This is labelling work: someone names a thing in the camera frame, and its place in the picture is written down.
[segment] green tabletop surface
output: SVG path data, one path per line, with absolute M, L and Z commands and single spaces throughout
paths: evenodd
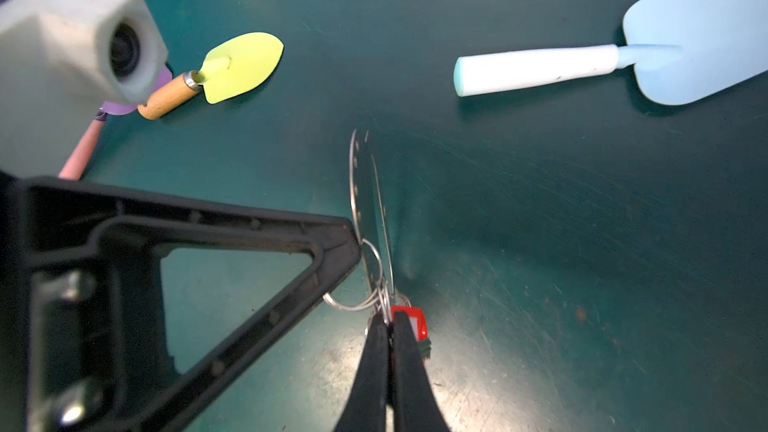
M 146 1 L 176 73 L 247 32 L 283 59 L 231 100 L 111 117 L 86 180 L 351 217 L 349 140 L 370 130 L 454 432 L 768 430 L 767 74 L 675 108 L 631 70 L 460 99 L 457 57 L 621 44 L 637 0 Z M 308 262 L 165 259 L 178 369 Z M 188 430 L 332 430 L 368 317 L 322 304 Z

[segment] light blue trowel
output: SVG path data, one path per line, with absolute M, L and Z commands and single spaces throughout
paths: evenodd
M 459 57 L 460 96 L 599 76 L 634 64 L 645 96 L 677 106 L 768 70 L 768 0 L 639 0 L 626 46 L 519 50 Z

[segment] metal ring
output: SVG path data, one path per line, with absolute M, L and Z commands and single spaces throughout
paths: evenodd
M 382 256 L 379 254 L 379 251 L 376 250 L 376 247 L 373 244 L 371 244 L 370 240 L 368 240 L 367 238 L 364 238 L 362 240 L 362 243 L 368 245 L 371 248 L 371 252 L 373 252 L 373 254 L 376 256 L 376 260 L 379 261 L 379 284 L 380 284 L 382 281 L 385 280 L 384 279 L 384 263 L 382 262 Z M 367 308 L 375 305 L 377 302 L 380 302 L 382 300 L 380 291 L 381 291 L 381 287 L 379 286 L 378 288 L 376 288 L 375 291 L 371 292 L 371 294 L 368 296 L 366 300 L 360 302 L 358 305 L 353 305 L 353 306 L 343 305 L 343 304 L 340 304 L 339 302 L 336 302 L 335 300 L 333 300 L 333 297 L 331 297 L 331 294 L 328 292 L 322 296 L 322 300 L 324 300 L 331 307 L 338 309 L 340 311 L 360 312 L 360 311 L 366 310 Z

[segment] blue object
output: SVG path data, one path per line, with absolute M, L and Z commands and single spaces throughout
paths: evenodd
M 624 35 L 630 46 L 679 47 L 644 50 L 634 66 L 643 94 L 669 106 L 768 70 L 768 0 L 639 0 L 624 15 Z M 629 53 L 620 49 L 620 65 Z

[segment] black bracket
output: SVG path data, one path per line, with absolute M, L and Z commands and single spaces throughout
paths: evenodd
M 8 430 L 180 430 L 357 266 L 345 218 L 0 173 Z M 187 373 L 168 355 L 160 259 L 177 247 L 312 264 Z

